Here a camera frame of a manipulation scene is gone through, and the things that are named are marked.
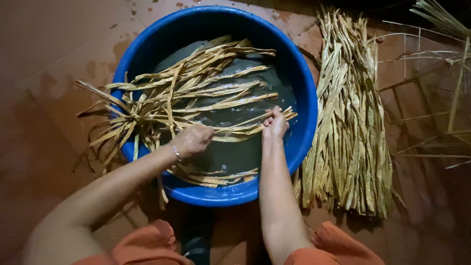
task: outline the hand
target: hand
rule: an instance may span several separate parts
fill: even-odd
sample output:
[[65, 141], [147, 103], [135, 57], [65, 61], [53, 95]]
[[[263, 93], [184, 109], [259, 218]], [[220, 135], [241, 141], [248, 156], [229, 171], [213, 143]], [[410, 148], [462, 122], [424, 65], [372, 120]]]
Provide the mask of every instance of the hand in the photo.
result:
[[281, 114], [281, 108], [275, 106], [272, 110], [267, 109], [267, 112], [272, 111], [272, 116], [263, 122], [263, 138], [277, 138], [282, 139], [286, 130], [290, 128], [289, 123]]
[[211, 143], [213, 132], [211, 127], [196, 124], [179, 132], [172, 143], [181, 158], [189, 158], [206, 150]]

